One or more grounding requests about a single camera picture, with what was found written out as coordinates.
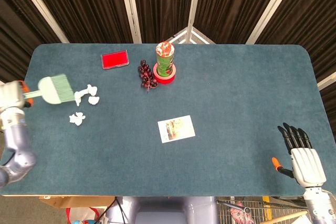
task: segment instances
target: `wire basket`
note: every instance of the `wire basket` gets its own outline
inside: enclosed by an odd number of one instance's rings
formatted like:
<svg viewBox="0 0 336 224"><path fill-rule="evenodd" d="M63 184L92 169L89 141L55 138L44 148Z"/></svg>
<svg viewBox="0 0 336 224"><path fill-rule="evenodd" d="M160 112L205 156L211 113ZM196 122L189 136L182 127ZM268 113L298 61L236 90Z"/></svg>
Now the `wire basket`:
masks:
<svg viewBox="0 0 336 224"><path fill-rule="evenodd" d="M244 201L244 200L222 200L222 202L237 204L242 202L245 207L251 209L251 217L256 224L263 221L272 220L277 217L293 214L295 212L307 210L305 207L294 207L283 204L269 203L264 201ZM230 208L218 203L217 204L218 221L220 224L236 224L230 214ZM295 219L287 219L277 222L277 224L291 224Z"/></svg>

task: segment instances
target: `table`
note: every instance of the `table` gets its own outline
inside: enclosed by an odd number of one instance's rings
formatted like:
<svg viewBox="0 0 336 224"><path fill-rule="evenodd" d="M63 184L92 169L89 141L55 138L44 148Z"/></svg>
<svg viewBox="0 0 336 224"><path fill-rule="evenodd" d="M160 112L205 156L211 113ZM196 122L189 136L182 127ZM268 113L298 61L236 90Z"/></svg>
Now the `table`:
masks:
<svg viewBox="0 0 336 224"><path fill-rule="evenodd" d="M101 54L127 50L130 64L103 70ZM74 91L98 86L100 101L26 110L38 164L6 195L302 195L275 172L291 167L277 126L303 128L336 191L336 146L309 55L295 45L175 45L175 81L149 93L137 67L155 63L155 45L49 44L32 57L31 90L65 73ZM80 127L69 115L83 112ZM190 115L196 136L162 144L157 122Z"/></svg>

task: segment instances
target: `grapes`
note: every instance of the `grapes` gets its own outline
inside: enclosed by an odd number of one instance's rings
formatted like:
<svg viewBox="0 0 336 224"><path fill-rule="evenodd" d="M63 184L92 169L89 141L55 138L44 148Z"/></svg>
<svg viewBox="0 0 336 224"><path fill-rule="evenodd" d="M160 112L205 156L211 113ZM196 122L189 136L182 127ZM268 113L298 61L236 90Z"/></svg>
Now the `grapes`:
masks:
<svg viewBox="0 0 336 224"><path fill-rule="evenodd" d="M146 64L145 60L140 61L140 66L138 66L139 76L141 78L141 86L147 88L147 91L154 89L158 86L157 80L155 80L152 70L149 65Z"/></svg>

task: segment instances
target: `brown curtain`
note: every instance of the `brown curtain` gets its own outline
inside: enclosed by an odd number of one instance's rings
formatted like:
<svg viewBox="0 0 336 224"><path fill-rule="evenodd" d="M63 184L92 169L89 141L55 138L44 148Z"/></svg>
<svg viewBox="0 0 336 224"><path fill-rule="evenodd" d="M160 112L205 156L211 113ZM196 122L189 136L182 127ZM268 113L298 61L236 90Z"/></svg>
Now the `brown curtain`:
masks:
<svg viewBox="0 0 336 224"><path fill-rule="evenodd" d="M191 0L136 0L143 43L167 40L188 26Z"/></svg>
<svg viewBox="0 0 336 224"><path fill-rule="evenodd" d="M302 45L321 81L336 71L336 0L282 0L257 43Z"/></svg>
<svg viewBox="0 0 336 224"><path fill-rule="evenodd" d="M59 42L31 0L0 0L0 80L24 79L40 44Z"/></svg>
<svg viewBox="0 0 336 224"><path fill-rule="evenodd" d="M336 82L322 89L321 97L336 142Z"/></svg>
<svg viewBox="0 0 336 224"><path fill-rule="evenodd" d="M194 26L214 43L245 43L269 1L198 0Z"/></svg>
<svg viewBox="0 0 336 224"><path fill-rule="evenodd" d="M132 43L124 0L44 0L70 42Z"/></svg>

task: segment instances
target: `white brush handle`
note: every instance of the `white brush handle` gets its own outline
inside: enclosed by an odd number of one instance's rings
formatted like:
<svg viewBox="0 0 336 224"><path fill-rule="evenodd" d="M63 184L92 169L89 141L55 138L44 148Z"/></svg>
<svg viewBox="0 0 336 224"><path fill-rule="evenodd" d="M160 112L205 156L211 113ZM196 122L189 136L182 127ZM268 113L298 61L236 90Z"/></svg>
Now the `white brush handle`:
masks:
<svg viewBox="0 0 336 224"><path fill-rule="evenodd" d="M40 97L42 95L42 92L40 90L25 93L25 98L34 98L34 97Z"/></svg>

